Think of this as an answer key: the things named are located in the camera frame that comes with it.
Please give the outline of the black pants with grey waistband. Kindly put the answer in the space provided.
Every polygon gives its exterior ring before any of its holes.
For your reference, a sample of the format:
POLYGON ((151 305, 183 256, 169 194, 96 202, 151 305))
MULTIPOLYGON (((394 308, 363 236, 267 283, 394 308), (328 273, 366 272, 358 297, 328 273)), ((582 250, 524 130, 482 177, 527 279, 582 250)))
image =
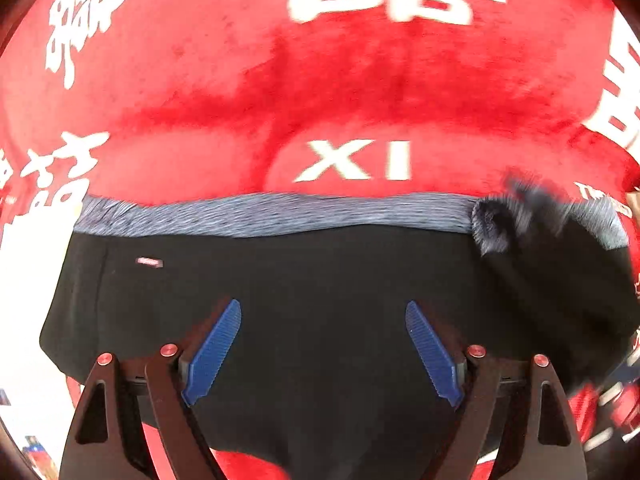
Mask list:
POLYGON ((627 373, 639 325, 631 238, 607 197, 250 194, 163 206, 81 203, 43 352, 84 390, 65 479, 178 479, 218 452, 290 479, 583 479, 568 399, 627 373), (224 299, 242 308, 213 387, 187 406, 178 359, 224 299), (457 341, 458 408, 405 326, 415 301, 457 341))

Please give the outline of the red blanket with white characters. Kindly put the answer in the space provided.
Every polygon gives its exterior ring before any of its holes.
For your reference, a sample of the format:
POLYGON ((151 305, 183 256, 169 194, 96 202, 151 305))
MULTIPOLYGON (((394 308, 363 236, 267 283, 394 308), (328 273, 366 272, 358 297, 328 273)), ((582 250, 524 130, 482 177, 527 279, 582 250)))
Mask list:
MULTIPOLYGON (((639 17, 620 0, 1 0, 1 474, 65 479, 82 385, 40 346, 86 197, 612 200, 639 302, 639 17)), ((627 373, 568 399, 639 474, 627 373)))

